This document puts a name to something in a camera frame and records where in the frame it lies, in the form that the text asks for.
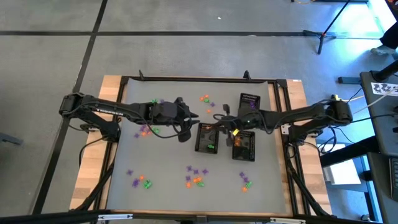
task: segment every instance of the gray floor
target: gray floor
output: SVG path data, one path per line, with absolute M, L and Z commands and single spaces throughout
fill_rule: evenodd
M 100 0 L 1 1 L 0 30 L 92 30 L 100 4 Z M 322 2 L 302 6 L 289 0 L 118 0 L 109 1 L 100 30 L 322 31 L 341 6 Z M 352 4 L 332 31 L 378 33 L 372 18 L 365 5 Z M 58 107 L 72 90 L 87 43 L 88 37 L 0 36 L 0 132 L 25 141 L 20 147 L 0 144 L 0 216 L 29 212 L 60 122 Z M 98 37 L 81 91 L 98 95 L 104 75 L 137 75 L 139 69 L 145 75 L 208 77 L 241 77 L 249 70 L 253 78 L 303 80 L 308 103 L 331 94 L 347 99 L 359 87 L 339 85 L 337 77 L 357 77 L 393 61 L 369 54 L 379 44 L 336 39 L 326 42 L 317 55 L 318 39 L 309 37 Z M 364 105 L 363 99 L 351 103 L 353 110 Z M 359 113 L 355 119 L 366 116 L 367 112 Z M 369 121 L 344 131 L 357 141 L 373 134 L 365 129 L 371 129 Z M 329 137 L 328 131 L 320 136 Z M 85 138 L 68 131 L 45 212 L 67 210 Z M 334 200 L 332 209 L 344 215 L 341 203 Z M 350 203 L 353 209 L 361 208 Z

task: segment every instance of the small black container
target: small black container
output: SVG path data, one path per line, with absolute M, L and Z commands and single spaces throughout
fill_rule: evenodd
M 254 162 L 255 135 L 252 131 L 240 131 L 235 135 L 234 146 L 232 147 L 232 159 Z
M 260 109 L 260 96 L 241 93 L 241 97 L 239 99 L 238 116 L 259 109 Z
M 219 132 L 210 128 L 210 124 L 198 124 L 197 142 L 195 145 L 196 152 L 217 154 Z

